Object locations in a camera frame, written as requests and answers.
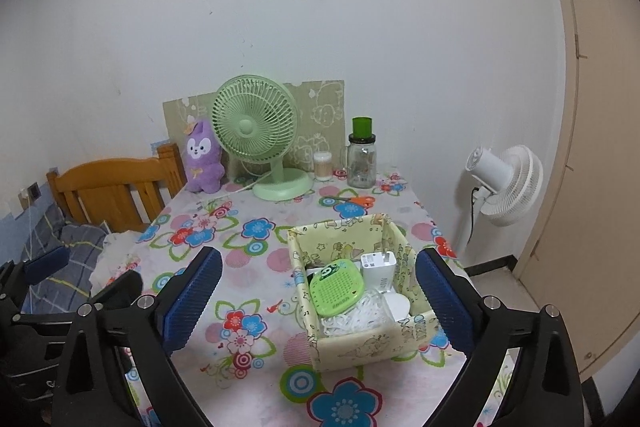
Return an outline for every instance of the storage box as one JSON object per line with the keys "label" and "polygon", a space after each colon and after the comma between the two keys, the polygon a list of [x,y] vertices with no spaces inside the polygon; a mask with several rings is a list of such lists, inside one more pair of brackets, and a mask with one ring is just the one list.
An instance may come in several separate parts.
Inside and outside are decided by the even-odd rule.
{"label": "storage box", "polygon": [[[301,303],[313,368],[332,371],[415,351],[438,331],[438,322],[415,279],[415,250],[386,214],[324,221],[288,231],[289,255]],[[311,301],[305,268],[336,259],[360,259],[363,253],[391,250],[397,264],[394,288],[411,302],[411,317],[391,325],[324,337]]]}

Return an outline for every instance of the wooden door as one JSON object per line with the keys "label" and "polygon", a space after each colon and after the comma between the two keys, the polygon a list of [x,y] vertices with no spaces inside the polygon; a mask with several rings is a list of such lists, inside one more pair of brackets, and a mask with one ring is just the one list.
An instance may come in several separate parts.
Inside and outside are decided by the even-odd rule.
{"label": "wooden door", "polygon": [[537,304],[560,308],[584,379],[620,349],[640,314],[640,2],[571,0],[570,9],[573,136],[520,279]]}

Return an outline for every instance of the purple plush toy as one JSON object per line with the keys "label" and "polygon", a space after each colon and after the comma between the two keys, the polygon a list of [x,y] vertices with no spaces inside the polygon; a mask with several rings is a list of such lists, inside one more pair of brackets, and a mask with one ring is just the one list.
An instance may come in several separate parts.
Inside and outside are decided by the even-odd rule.
{"label": "purple plush toy", "polygon": [[211,124],[206,120],[198,120],[189,133],[186,148],[186,188],[190,192],[203,190],[213,194],[220,190],[220,179],[225,175],[225,168],[220,163],[222,149],[213,133]]}

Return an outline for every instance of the screw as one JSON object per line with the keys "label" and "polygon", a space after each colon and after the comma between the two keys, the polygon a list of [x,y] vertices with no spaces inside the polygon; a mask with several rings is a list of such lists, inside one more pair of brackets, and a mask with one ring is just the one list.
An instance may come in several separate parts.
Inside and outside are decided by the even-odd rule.
{"label": "screw", "polygon": [[497,310],[500,306],[502,306],[500,299],[498,299],[497,297],[494,297],[493,295],[487,295],[482,300],[482,302],[484,302],[484,305],[490,310]]}
{"label": "screw", "polygon": [[156,299],[154,299],[153,295],[143,295],[138,299],[138,308],[142,308],[143,310],[151,308],[155,301]]}
{"label": "screw", "polygon": [[545,312],[550,317],[558,317],[558,315],[560,314],[560,310],[558,308],[556,308],[555,306],[553,306],[553,304],[547,304],[545,306]]}
{"label": "screw", "polygon": [[85,303],[78,308],[78,315],[80,315],[81,317],[86,317],[89,313],[91,313],[91,310],[93,309],[94,307],[91,306],[91,304]]}

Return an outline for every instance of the tablecloth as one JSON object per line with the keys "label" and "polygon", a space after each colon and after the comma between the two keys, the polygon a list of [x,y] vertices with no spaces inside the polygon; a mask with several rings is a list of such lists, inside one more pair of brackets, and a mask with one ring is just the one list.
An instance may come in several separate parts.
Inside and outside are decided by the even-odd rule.
{"label": "tablecloth", "polygon": [[[419,427],[465,362],[440,331],[418,350],[385,362],[322,374],[312,370],[286,245],[288,228],[384,212],[415,250],[434,247],[454,272],[465,275],[397,170],[380,172],[369,190],[348,187],[340,174],[278,203],[259,200],[251,190],[238,191],[253,181],[249,176],[216,194],[181,191],[114,274],[135,269],[143,292],[157,294],[203,245],[222,253],[220,283],[186,347],[172,355],[215,427]],[[372,207],[358,204],[364,196],[374,198]],[[478,427],[491,423],[512,371],[505,357]],[[135,367],[127,380],[145,424],[159,425]]]}

